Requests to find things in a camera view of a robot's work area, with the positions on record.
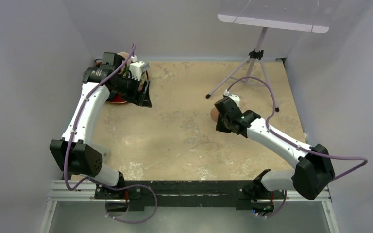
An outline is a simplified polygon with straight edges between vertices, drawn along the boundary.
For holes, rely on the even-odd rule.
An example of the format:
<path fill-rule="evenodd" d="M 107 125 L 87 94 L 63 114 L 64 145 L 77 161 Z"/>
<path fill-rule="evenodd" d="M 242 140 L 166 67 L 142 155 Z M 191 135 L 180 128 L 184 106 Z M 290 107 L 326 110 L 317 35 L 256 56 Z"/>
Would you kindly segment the white pinkish mug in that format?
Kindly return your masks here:
<path fill-rule="evenodd" d="M 119 55 L 120 57 L 122 57 L 122 60 L 126 61 L 126 63 L 130 63 L 131 62 L 131 56 L 130 56 L 130 54 L 128 54 L 126 52 L 119 52 L 119 53 L 117 53 L 117 55 Z"/>

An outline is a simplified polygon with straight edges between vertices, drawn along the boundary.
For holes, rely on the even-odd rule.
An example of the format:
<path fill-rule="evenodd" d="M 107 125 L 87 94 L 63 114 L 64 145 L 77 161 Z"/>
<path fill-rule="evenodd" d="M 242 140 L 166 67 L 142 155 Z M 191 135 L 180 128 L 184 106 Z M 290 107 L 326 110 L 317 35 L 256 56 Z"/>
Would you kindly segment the pink salmon mug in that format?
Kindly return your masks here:
<path fill-rule="evenodd" d="M 210 111 L 210 117 L 211 119 L 214 121 L 214 122 L 217 122 L 218 121 L 218 118 L 219 118 L 219 112 L 218 110 L 216 109 L 216 107 L 213 107 Z"/>

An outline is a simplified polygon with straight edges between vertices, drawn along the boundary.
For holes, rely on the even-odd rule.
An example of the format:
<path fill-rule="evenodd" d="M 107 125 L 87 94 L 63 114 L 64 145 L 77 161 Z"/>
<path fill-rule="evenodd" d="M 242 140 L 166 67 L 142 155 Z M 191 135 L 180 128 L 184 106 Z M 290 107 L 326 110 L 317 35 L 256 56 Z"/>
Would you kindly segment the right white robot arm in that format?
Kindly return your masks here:
<path fill-rule="evenodd" d="M 252 110 L 242 112 L 230 97 L 215 102 L 218 111 L 216 131 L 234 133 L 265 146 L 283 158 L 291 170 L 264 170 L 254 180 L 253 191 L 261 198 L 272 191 L 297 191 L 313 200 L 333 181 L 335 172 L 326 147 L 312 147 L 282 133 Z"/>

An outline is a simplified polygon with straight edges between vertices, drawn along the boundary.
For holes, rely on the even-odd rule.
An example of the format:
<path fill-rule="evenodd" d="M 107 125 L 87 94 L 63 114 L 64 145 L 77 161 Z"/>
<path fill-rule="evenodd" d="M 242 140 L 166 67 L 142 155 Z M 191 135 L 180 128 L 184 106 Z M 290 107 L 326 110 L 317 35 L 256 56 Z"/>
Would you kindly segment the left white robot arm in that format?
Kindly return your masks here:
<path fill-rule="evenodd" d="M 127 103 L 152 107 L 149 96 L 148 62 L 129 54 L 106 52 L 101 63 L 83 73 L 83 85 L 77 108 L 61 138 L 50 143 L 57 165 L 64 175 L 83 175 L 106 185 L 115 199 L 125 194 L 123 175 L 105 164 L 111 150 L 92 141 L 100 111 L 111 94 Z"/>

